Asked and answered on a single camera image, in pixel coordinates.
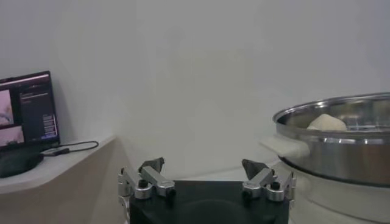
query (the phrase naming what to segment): monitor screen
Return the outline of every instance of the monitor screen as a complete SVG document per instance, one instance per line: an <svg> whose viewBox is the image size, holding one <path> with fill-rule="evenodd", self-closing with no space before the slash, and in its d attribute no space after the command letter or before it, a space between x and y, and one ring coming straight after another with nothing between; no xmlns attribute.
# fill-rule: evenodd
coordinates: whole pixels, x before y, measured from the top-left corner
<svg viewBox="0 0 390 224"><path fill-rule="evenodd" d="M58 144L50 72L0 80L0 150Z"/></svg>

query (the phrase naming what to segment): screw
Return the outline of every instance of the screw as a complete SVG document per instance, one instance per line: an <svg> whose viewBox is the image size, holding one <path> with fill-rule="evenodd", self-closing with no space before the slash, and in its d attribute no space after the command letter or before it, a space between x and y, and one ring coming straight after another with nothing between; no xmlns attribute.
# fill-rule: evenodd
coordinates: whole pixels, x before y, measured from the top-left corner
<svg viewBox="0 0 390 224"><path fill-rule="evenodd" d="M140 180L138 182L138 187L141 188L141 189L144 189L144 188L147 188L148 184L149 184L149 182L147 182L146 180Z"/></svg>
<svg viewBox="0 0 390 224"><path fill-rule="evenodd" d="M277 182L277 181L275 181L275 182L272 182L272 184L271 184L271 189L272 190L279 190L280 189L280 183L279 182Z"/></svg>

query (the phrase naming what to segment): dough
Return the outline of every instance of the dough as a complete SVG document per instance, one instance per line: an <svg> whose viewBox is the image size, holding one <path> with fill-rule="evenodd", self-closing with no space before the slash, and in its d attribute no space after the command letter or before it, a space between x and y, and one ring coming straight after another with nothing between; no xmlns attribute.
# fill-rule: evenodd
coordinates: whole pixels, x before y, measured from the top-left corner
<svg viewBox="0 0 390 224"><path fill-rule="evenodd" d="M328 114L322 114L312 121L307 129L320 131L347 131L346 123Z"/></svg>

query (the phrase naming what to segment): white shelf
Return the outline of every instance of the white shelf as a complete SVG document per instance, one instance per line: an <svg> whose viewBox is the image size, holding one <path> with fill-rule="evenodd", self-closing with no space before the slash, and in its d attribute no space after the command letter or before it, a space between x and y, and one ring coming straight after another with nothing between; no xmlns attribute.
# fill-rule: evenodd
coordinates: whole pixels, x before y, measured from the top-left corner
<svg viewBox="0 0 390 224"><path fill-rule="evenodd" d="M109 142L112 142L114 139L115 136L113 135L107 135L103 138L96 139L84 139L83 141L97 141L99 143L99 147L92 150L74 152L56 157L45 157L36 168L26 173L7 178L0 178L0 194L32 189L50 182L57 176L65 173L76 164L103 148Z"/></svg>

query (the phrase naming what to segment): white wall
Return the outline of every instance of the white wall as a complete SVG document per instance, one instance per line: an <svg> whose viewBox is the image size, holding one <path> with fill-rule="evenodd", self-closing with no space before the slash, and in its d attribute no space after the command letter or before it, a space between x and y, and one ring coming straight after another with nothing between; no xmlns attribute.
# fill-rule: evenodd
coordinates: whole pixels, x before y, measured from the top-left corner
<svg viewBox="0 0 390 224"><path fill-rule="evenodd" d="M0 76L50 69L65 141L112 129L168 177L274 159L271 116L390 90L387 0L0 0Z"/></svg>

